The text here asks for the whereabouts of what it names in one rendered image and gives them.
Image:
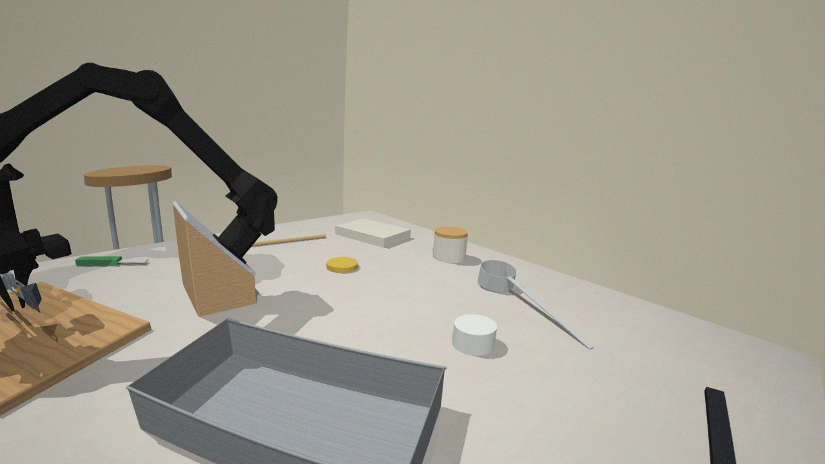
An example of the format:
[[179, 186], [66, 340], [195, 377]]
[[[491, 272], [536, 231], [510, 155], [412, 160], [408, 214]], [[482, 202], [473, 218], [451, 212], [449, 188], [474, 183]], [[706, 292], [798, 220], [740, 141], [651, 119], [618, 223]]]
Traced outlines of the yellow flat disc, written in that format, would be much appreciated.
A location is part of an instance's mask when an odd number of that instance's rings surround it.
[[328, 271], [334, 271], [334, 273], [348, 273], [358, 269], [358, 261], [346, 256], [339, 256], [338, 258], [329, 259], [326, 262], [326, 268]]

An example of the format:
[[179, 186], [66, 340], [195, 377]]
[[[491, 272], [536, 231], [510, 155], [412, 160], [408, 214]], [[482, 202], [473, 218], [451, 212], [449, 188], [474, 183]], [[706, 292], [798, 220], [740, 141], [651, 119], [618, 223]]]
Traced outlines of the tan wooden spatula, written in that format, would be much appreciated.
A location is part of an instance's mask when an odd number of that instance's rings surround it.
[[296, 242], [302, 240], [318, 240], [318, 238], [326, 238], [326, 234], [324, 235], [313, 235], [313, 236], [302, 236], [297, 238], [286, 238], [285, 240], [265, 240], [260, 242], [255, 242], [253, 246], [265, 246], [266, 244], [276, 244], [281, 242]]

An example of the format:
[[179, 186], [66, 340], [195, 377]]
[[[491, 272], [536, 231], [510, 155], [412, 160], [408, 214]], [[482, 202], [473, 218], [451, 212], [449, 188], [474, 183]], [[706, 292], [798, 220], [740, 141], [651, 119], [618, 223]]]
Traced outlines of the grey saucepan with long handle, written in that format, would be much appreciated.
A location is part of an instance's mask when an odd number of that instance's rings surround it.
[[507, 293], [507, 291], [512, 290], [513, 285], [515, 285], [519, 290], [523, 291], [528, 297], [530, 297], [534, 303], [538, 304], [540, 308], [544, 309], [546, 313], [551, 315], [553, 319], [558, 321], [559, 324], [568, 330], [570, 334], [574, 335], [576, 340], [579, 340], [587, 347], [587, 349], [594, 349], [588, 341], [584, 340], [584, 338], [576, 333], [575, 330], [570, 328], [565, 321], [559, 319], [559, 317], [553, 313], [551, 309], [547, 308], [544, 304], [542, 304], [542, 302], [539, 302], [538, 298], [534, 297], [533, 294], [529, 293], [527, 289], [515, 281], [515, 277], [516, 270], [512, 265], [508, 264], [508, 262], [501, 260], [486, 260], [481, 264], [480, 273], [478, 274], [478, 283], [480, 283], [481, 287], [484, 289], [489, 289], [495, 293]]

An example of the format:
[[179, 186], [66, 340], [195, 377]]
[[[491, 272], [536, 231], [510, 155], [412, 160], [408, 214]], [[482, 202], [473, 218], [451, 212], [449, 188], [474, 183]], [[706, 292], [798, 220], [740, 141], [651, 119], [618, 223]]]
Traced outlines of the grey canister with wooden lid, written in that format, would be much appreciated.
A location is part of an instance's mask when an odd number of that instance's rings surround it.
[[435, 229], [433, 257], [441, 262], [465, 261], [468, 231], [456, 227]]

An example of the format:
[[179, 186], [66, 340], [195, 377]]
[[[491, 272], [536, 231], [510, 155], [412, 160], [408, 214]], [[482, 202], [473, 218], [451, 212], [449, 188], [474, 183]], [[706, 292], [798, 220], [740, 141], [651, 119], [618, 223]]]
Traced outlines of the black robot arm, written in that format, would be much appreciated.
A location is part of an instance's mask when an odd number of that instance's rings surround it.
[[[242, 262], [251, 246], [275, 230], [274, 209], [277, 194], [274, 189], [238, 166], [210, 136], [183, 110], [173, 91], [159, 73], [153, 70], [130, 72], [84, 63], [78, 70], [62, 77], [37, 92], [15, 108], [0, 113], [0, 162], [11, 155], [27, 135], [65, 109], [100, 92], [130, 101], [149, 117], [164, 124], [176, 134], [204, 164], [221, 177], [230, 193], [225, 197], [238, 205], [235, 219], [216, 240]], [[0, 169], [0, 214], [13, 211], [9, 181], [24, 174], [4, 164]], [[13, 225], [12, 225], [13, 224]], [[32, 265], [30, 256], [43, 252], [39, 230], [24, 230], [17, 223], [5, 224], [0, 231], [0, 274]]]

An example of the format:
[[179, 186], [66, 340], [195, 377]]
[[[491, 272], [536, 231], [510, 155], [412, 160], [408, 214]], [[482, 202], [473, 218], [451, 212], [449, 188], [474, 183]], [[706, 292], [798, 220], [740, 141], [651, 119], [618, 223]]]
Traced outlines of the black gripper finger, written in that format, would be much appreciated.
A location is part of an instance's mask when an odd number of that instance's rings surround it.
[[11, 301], [11, 297], [8, 294], [8, 290], [6, 290], [6, 287], [4, 287], [4, 283], [2, 281], [1, 275], [0, 275], [0, 296], [2, 296], [4, 302], [6, 302], [6, 304], [8, 304], [8, 307], [11, 309], [11, 311], [15, 311], [15, 309], [13, 307], [13, 303]]
[[[30, 276], [30, 272], [32, 270], [34, 270], [34, 268], [38, 268], [38, 267], [39, 267], [39, 264], [37, 264], [37, 262], [36, 262], [36, 264], [32, 264], [29, 267], [25, 267], [25, 268], [20, 267], [20, 268], [14, 269], [13, 271], [14, 271], [15, 279], [17, 279], [17, 281], [19, 281], [19, 282], [23, 283], [25, 286], [27, 286], [28, 279], [29, 279], [29, 276]], [[20, 302], [21, 307], [24, 308], [25, 301], [20, 296], [18, 298], [19, 298], [19, 302]]]

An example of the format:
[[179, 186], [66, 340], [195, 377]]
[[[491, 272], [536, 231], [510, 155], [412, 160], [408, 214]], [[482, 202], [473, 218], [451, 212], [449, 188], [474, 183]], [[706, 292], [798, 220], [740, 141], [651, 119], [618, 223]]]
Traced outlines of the white short cylinder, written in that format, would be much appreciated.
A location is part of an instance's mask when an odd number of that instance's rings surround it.
[[462, 315], [454, 321], [452, 345], [463, 354], [482, 356], [491, 353], [497, 324], [484, 315]]

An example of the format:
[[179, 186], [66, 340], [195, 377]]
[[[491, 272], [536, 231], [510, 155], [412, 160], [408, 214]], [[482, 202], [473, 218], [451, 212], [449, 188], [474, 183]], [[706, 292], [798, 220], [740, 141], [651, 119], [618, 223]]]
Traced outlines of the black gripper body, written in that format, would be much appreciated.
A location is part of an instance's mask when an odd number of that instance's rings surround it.
[[[5, 224], [9, 222], [17, 223], [17, 215], [15, 214], [15, 210], [10, 211], [8, 213], [0, 214], [0, 231], [5, 230]], [[49, 236], [41, 236], [41, 240], [43, 243], [43, 252], [39, 253], [38, 255], [30, 256], [30, 261], [32, 264], [36, 264], [35, 259], [39, 255], [49, 256], [51, 259], [62, 258], [62, 256], [70, 256], [72, 254], [70, 241], [66, 240], [64, 236], [60, 234], [53, 234]]]

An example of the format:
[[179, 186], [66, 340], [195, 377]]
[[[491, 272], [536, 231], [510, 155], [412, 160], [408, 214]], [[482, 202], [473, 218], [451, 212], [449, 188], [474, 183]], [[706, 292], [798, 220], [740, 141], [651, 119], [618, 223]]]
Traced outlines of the dark grey spatula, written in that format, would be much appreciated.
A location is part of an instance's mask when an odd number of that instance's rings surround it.
[[736, 464], [724, 391], [705, 387], [710, 464]]

